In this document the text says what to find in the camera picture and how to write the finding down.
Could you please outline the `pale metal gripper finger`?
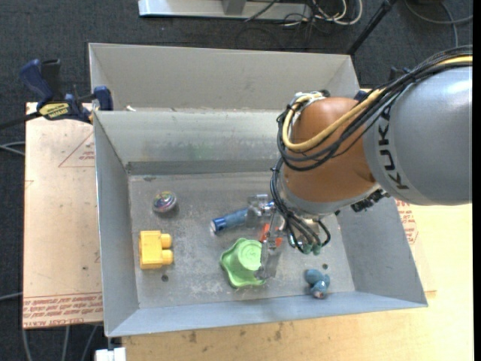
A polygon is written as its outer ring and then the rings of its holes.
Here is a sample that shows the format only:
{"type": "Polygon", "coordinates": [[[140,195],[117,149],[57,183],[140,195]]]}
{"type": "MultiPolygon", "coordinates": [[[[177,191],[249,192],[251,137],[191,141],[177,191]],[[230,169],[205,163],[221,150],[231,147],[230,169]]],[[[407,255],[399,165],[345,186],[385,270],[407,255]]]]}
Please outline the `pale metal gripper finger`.
{"type": "Polygon", "coordinates": [[[270,277],[270,271],[268,268],[268,260],[270,258],[269,254],[269,241],[265,240],[262,242],[262,249],[260,255],[260,266],[256,271],[257,279],[268,279],[270,277]]]}
{"type": "Polygon", "coordinates": [[[269,250],[268,256],[268,275],[270,278],[274,278],[277,274],[277,267],[279,265],[281,249],[277,247],[276,249],[269,250]]]}

